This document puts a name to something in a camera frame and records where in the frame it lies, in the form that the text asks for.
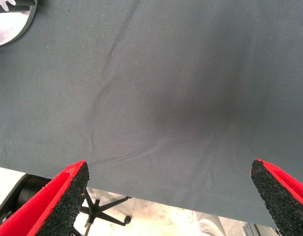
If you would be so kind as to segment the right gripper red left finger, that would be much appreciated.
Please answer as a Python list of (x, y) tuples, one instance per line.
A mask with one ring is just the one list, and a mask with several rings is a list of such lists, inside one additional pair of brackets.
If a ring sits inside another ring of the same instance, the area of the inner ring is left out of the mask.
[(0, 225), (0, 236), (68, 236), (85, 200), (87, 162), (67, 166)]

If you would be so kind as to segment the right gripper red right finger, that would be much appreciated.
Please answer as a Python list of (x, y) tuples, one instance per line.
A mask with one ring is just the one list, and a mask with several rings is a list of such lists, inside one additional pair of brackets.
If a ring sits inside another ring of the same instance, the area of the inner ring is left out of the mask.
[(303, 236), (303, 183), (262, 159), (255, 159), (251, 179), (283, 236)]

